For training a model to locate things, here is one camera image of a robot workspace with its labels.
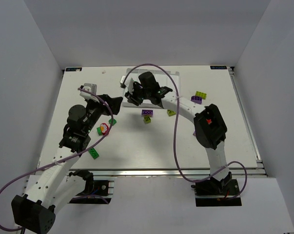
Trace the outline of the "purple 2x3 brick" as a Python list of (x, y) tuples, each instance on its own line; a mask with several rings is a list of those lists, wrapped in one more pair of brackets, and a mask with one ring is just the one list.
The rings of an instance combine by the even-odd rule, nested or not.
[(143, 109), (143, 110), (141, 111), (141, 115), (142, 115), (143, 117), (146, 117), (146, 116), (150, 116), (150, 117), (152, 117), (153, 114), (154, 114), (154, 111), (153, 111), (153, 110), (146, 110), (146, 109)]

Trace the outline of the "dark label sticker right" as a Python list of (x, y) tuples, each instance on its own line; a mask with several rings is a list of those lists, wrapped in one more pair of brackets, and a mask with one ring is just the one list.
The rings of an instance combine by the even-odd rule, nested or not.
[(211, 70), (227, 70), (227, 66), (223, 65), (211, 65)]

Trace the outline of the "aluminium table frame rail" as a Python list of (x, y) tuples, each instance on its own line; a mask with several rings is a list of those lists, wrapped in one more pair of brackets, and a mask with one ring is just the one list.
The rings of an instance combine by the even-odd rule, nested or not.
[[(166, 71), (179, 72), (182, 97), (190, 99), (196, 91), (207, 94), (203, 105), (215, 104), (227, 125), (225, 154), (234, 177), (265, 177), (266, 172), (255, 148), (245, 116), (237, 98), (230, 70), (211, 70), (209, 66), (167, 66)], [(85, 83), (97, 85), (98, 94), (120, 97), (119, 81), (126, 67), (83, 67), (79, 72), (64, 72), (49, 132), (40, 155), (39, 166), (53, 161), (62, 139), (69, 109), (84, 104), (78, 88)], [(162, 109), (154, 109), (151, 123), (144, 123), (141, 108), (121, 107), (117, 123), (105, 139), (96, 130), (90, 133), (91, 144), (99, 153), (94, 160), (85, 153), (73, 169), (87, 169), (107, 176), (177, 175), (176, 165), (187, 177), (209, 174), (205, 149), (193, 136), (194, 126), (183, 117), (169, 117)]]

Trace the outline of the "dark label sticker left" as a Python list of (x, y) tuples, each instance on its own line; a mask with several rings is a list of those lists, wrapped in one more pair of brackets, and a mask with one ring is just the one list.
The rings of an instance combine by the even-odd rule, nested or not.
[(65, 69), (65, 72), (79, 72), (79, 71), (81, 71), (82, 70), (82, 68), (81, 67), (67, 67), (66, 69)]

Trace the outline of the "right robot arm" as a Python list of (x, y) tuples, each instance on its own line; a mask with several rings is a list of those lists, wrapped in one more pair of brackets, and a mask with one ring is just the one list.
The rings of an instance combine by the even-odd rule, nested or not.
[(203, 106), (183, 98), (176, 90), (160, 86), (151, 72), (144, 72), (138, 76), (139, 81), (125, 76), (120, 83), (126, 89), (124, 96), (127, 101), (139, 106), (144, 100), (149, 100), (165, 110), (176, 112), (194, 124), (196, 139), (207, 153), (211, 178), (214, 187), (220, 191), (232, 179), (225, 156), (225, 139), (227, 126), (223, 117), (214, 104)]

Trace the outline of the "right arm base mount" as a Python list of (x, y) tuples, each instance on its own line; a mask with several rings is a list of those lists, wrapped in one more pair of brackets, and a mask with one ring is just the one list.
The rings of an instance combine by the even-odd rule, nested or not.
[(224, 188), (218, 188), (210, 179), (191, 185), (197, 207), (240, 207), (240, 189), (236, 179), (231, 179)]

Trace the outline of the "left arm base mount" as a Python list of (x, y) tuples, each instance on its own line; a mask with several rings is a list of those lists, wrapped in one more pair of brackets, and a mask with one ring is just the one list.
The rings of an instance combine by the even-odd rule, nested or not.
[(84, 182), (84, 190), (74, 196), (70, 204), (105, 204), (108, 205), (114, 193), (114, 180), (94, 178), (94, 174), (88, 170), (76, 170), (70, 172), (67, 177), (78, 176)]

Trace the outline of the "lime 2x4 brick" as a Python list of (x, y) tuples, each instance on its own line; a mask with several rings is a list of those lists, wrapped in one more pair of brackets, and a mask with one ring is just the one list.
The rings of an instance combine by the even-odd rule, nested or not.
[(202, 99), (206, 99), (207, 94), (204, 93), (204, 92), (196, 91), (195, 96), (196, 97), (201, 97)]

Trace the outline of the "lime brick near purple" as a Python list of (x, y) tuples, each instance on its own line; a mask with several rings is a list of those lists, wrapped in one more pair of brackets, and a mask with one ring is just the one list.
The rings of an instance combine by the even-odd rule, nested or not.
[(144, 123), (148, 124), (151, 123), (151, 118), (149, 116), (145, 116), (143, 119)]

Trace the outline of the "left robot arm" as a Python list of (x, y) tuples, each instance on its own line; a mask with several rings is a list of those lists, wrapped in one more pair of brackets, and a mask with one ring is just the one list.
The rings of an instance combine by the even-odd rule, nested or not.
[(85, 97), (86, 106), (77, 104), (68, 111), (67, 123), (53, 165), (44, 170), (36, 183), (12, 200), (15, 222), (36, 233), (46, 234), (52, 228), (56, 214), (73, 197), (88, 195), (94, 188), (93, 174), (87, 170), (70, 172), (91, 140), (89, 133), (102, 115), (117, 115), (122, 97), (108, 95)]

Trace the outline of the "white divided sorting tray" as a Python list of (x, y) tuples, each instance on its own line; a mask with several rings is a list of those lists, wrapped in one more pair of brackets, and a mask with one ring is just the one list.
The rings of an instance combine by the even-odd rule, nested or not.
[[(171, 79), (161, 70), (150, 70), (150, 69), (137, 68), (134, 71), (132, 71), (128, 77), (133, 78), (134, 81), (140, 82), (140, 80), (138, 79), (139, 75), (141, 75), (144, 72), (148, 72), (148, 71), (154, 75), (155, 80), (159, 83), (160, 87), (166, 86), (166, 87), (171, 88), (174, 92), (176, 91)], [(179, 72), (172, 73), (170, 71), (167, 71), (167, 73), (172, 77), (174, 83), (176, 84), (177, 89), (180, 90)], [(143, 103), (139, 106), (135, 106), (134, 104), (129, 103), (127, 101), (127, 98), (125, 97), (124, 90), (123, 90), (122, 106), (123, 107), (133, 107), (133, 108), (142, 108), (142, 109), (159, 109), (158, 106), (153, 105), (151, 103), (151, 101), (149, 101), (149, 100), (144, 100)]]

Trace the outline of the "green 2x2 brick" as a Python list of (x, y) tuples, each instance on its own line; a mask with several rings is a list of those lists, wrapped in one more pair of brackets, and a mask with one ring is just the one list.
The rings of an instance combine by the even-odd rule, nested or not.
[(117, 123), (117, 121), (116, 121), (116, 119), (114, 118), (114, 119), (109, 119), (109, 124), (112, 124), (112, 125), (115, 125), (116, 123)]

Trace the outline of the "purple rounded brick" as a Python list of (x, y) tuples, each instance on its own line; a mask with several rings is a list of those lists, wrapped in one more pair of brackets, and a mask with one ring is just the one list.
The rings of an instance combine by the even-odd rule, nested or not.
[(191, 96), (191, 101), (196, 104), (202, 104), (202, 97), (200, 96)]

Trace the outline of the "green 2x3 brick front left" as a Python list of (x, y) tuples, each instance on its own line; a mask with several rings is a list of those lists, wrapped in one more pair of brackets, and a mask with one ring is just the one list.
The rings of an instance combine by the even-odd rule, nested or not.
[(97, 158), (99, 158), (99, 154), (98, 154), (98, 152), (95, 150), (95, 148), (90, 148), (90, 149), (88, 150), (88, 153), (90, 154), (90, 156), (91, 156), (94, 160), (96, 160)]

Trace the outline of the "lime brick near tray corner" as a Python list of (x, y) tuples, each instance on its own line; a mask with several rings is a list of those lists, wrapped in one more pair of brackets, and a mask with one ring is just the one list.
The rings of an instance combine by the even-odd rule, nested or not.
[(176, 115), (176, 112), (175, 112), (175, 111), (172, 111), (172, 110), (167, 110), (167, 115), (168, 115), (169, 117), (171, 117), (171, 116)]

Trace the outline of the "dark label sticker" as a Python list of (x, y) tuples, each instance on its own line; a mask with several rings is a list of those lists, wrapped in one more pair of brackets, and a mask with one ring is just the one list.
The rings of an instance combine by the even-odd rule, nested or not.
[(65, 72), (79, 72), (79, 71), (81, 71), (82, 70), (82, 68), (81, 67), (67, 67), (66, 69), (65, 69)]
[(227, 70), (227, 66), (223, 65), (211, 65), (211, 70)]

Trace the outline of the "red flower brick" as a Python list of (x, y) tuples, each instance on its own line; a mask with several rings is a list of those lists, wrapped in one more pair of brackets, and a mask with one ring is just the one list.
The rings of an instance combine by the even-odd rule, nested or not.
[(99, 127), (101, 128), (102, 136), (106, 135), (109, 130), (109, 126), (106, 123), (102, 123)]

